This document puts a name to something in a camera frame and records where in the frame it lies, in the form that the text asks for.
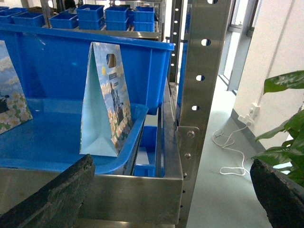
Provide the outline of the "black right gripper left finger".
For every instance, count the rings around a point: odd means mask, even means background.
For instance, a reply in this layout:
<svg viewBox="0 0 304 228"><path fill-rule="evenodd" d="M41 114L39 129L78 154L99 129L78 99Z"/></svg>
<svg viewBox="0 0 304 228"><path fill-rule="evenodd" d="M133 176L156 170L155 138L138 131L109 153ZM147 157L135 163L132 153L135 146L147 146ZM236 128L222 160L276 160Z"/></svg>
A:
<svg viewBox="0 0 304 228"><path fill-rule="evenodd" d="M1 215L2 228L71 228L95 175L85 155L37 192Z"/></svg>

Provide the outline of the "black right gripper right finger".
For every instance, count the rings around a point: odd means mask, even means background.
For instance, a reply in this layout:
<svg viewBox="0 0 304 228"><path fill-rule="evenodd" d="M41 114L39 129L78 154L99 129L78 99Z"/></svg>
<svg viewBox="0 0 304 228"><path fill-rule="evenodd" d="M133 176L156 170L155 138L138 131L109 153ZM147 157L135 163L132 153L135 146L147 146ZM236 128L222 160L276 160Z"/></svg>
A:
<svg viewBox="0 0 304 228"><path fill-rule="evenodd" d="M250 176L256 197L274 228L304 226L304 188L284 173L255 159Z"/></svg>

